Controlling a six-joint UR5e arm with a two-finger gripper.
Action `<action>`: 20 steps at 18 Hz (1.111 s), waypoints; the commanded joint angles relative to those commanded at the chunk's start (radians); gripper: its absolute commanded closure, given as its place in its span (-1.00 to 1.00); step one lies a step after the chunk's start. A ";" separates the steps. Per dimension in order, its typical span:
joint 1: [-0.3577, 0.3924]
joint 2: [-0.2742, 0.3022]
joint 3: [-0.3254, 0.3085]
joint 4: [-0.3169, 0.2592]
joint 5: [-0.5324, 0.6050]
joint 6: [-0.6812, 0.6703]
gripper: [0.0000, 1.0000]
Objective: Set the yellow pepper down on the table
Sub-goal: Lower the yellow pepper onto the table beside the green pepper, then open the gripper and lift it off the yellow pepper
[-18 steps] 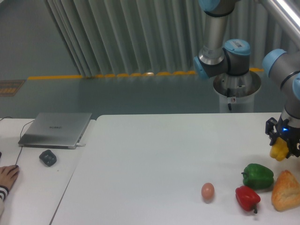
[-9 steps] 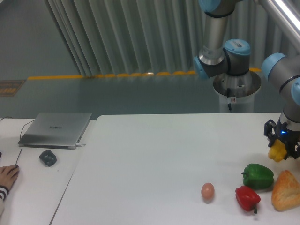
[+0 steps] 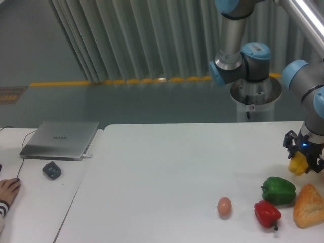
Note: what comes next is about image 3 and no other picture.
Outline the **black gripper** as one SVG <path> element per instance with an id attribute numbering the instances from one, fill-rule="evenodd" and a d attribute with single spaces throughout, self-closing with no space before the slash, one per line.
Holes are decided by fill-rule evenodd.
<path id="1" fill-rule="evenodd" d="M 287 149 L 288 159 L 292 159 L 297 152 L 301 152 L 306 156 L 308 167 L 305 173 L 314 171 L 319 173 L 323 170 L 323 143 L 314 143 L 310 141 L 308 135 L 302 135 L 301 132 L 298 135 L 289 130 L 284 135 L 283 146 Z"/>

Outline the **striped sleeve forearm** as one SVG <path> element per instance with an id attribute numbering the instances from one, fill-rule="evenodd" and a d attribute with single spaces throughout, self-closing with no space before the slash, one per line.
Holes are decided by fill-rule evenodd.
<path id="1" fill-rule="evenodd" d="M 7 202 L 1 200 L 0 202 L 0 232 L 2 232 L 5 225 L 5 215 L 7 214 L 10 206 Z"/>

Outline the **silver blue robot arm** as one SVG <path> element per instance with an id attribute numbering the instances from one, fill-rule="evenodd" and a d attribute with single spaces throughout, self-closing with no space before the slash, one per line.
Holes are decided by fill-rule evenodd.
<path id="1" fill-rule="evenodd" d="M 216 1 L 218 11 L 224 17 L 220 50 L 210 62 L 212 79 L 228 84 L 244 78 L 252 82 L 265 79 L 253 75 L 269 57 L 265 53 L 249 54 L 240 48 L 246 19 L 252 14 L 257 1 Z M 323 55 L 323 15 L 313 1 L 276 1 L 299 25 L 302 33 L 315 50 Z M 299 134 L 289 131 L 284 138 L 284 147 L 293 158 L 297 152 L 306 157 L 306 172 L 323 170 L 323 63 L 309 65 L 304 60 L 290 63 L 282 72 L 282 79 L 307 110 L 307 117 Z"/>

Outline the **person's bare hand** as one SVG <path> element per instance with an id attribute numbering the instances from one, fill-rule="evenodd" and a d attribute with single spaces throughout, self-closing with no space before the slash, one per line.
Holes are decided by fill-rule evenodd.
<path id="1" fill-rule="evenodd" d="M 19 193 L 20 186 L 21 182 L 16 182 L 16 178 L 1 180 L 1 200 L 7 202 L 9 206 L 11 206 Z"/>

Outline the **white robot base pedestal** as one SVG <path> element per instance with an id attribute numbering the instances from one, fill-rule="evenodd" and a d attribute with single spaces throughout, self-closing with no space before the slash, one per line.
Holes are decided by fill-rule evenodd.
<path id="1" fill-rule="evenodd" d="M 282 85 L 273 77 L 256 83 L 240 79 L 232 84 L 230 94 L 238 122 L 272 122 Z"/>

